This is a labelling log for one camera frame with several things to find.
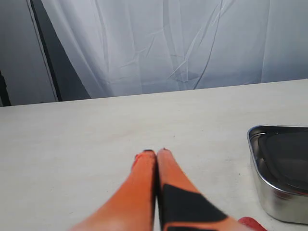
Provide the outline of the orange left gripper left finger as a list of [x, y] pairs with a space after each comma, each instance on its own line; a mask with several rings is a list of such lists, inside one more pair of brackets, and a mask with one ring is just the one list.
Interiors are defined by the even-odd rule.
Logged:
[[156, 155], [144, 150], [135, 156], [120, 188], [73, 231], [152, 231], [155, 210]]

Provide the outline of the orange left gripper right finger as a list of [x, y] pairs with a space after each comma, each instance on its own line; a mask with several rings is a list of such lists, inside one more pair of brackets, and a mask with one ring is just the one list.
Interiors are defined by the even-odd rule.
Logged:
[[163, 231], [249, 231], [209, 202], [191, 183], [172, 152], [157, 153], [158, 208]]

